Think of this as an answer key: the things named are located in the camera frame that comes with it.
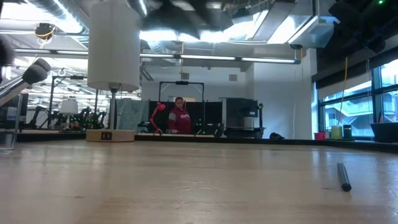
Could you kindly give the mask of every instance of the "red lamp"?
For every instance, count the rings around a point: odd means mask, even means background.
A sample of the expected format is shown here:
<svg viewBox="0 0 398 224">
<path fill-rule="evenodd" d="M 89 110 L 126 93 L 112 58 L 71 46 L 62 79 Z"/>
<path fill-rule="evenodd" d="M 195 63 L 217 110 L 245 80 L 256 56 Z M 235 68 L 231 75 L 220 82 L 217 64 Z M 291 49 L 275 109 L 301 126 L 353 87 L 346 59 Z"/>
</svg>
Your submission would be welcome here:
<svg viewBox="0 0 398 224">
<path fill-rule="evenodd" d="M 154 112 L 152 113 L 152 116 L 150 117 L 149 121 L 154 126 L 156 133 L 161 133 L 162 130 L 156 126 L 156 124 L 154 123 L 154 118 L 158 111 L 163 111 L 164 109 L 166 109 L 166 105 L 164 105 L 161 102 L 157 102 L 157 107 L 155 108 Z"/>
</svg>

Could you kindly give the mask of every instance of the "person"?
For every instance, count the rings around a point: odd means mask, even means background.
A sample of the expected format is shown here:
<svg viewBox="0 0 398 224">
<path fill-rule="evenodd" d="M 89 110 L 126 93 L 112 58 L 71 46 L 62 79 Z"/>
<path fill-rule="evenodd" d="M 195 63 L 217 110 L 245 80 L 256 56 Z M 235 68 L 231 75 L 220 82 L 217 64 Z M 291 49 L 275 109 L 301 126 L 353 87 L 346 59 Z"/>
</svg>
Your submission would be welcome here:
<svg viewBox="0 0 398 224">
<path fill-rule="evenodd" d="M 169 114 L 169 130 L 171 133 L 191 134 L 191 117 L 188 111 L 183 107 L 184 99 L 177 97 L 175 107 Z"/>
</svg>

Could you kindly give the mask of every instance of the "wooden table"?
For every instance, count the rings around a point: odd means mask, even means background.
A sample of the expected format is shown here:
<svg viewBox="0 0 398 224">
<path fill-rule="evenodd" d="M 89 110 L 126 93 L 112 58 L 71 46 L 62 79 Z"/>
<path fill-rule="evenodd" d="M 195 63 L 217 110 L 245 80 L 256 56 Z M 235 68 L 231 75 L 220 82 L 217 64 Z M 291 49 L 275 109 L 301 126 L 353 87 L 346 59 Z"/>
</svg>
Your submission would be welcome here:
<svg viewBox="0 0 398 224">
<path fill-rule="evenodd" d="M 315 146 L 18 144 L 0 154 L 1 223 L 396 224 L 397 161 Z"/>
</svg>

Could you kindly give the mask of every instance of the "glass window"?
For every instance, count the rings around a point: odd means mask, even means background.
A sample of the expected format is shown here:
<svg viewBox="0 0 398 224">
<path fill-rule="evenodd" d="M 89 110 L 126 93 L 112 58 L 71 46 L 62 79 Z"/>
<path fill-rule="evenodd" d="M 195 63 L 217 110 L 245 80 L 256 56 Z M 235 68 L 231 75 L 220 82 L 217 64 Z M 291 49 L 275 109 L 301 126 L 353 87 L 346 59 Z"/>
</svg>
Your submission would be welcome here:
<svg viewBox="0 0 398 224">
<path fill-rule="evenodd" d="M 344 91 L 344 96 L 351 96 L 358 93 L 364 93 L 367 91 L 371 91 L 372 82 L 368 81 L 357 86 L 351 87 Z M 333 95 L 327 96 L 323 99 L 323 101 L 334 100 L 343 97 L 343 91 L 335 93 Z"/>
<path fill-rule="evenodd" d="M 383 123 L 398 122 L 398 91 L 383 94 Z"/>
<path fill-rule="evenodd" d="M 371 97 L 344 101 L 342 107 L 341 103 L 326 105 L 326 129 L 331 129 L 333 125 L 337 125 L 340 115 L 340 125 L 350 124 L 353 136 L 374 136 L 370 125 L 373 120 L 373 102 Z"/>
<path fill-rule="evenodd" d="M 398 84 L 398 59 L 381 66 L 382 87 Z"/>
</svg>

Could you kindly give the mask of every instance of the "lamp shade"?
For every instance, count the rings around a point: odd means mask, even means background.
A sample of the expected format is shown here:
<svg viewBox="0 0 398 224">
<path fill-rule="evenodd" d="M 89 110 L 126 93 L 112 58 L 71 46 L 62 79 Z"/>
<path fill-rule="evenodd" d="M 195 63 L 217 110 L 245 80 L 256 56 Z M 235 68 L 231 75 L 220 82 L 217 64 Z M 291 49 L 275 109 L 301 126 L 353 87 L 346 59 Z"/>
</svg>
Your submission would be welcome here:
<svg viewBox="0 0 398 224">
<path fill-rule="evenodd" d="M 87 85 L 98 90 L 139 89 L 138 13 L 126 0 L 94 4 L 90 9 Z"/>
<path fill-rule="evenodd" d="M 61 104 L 60 113 L 62 114 L 78 114 L 78 107 L 76 100 L 63 100 Z"/>
</svg>

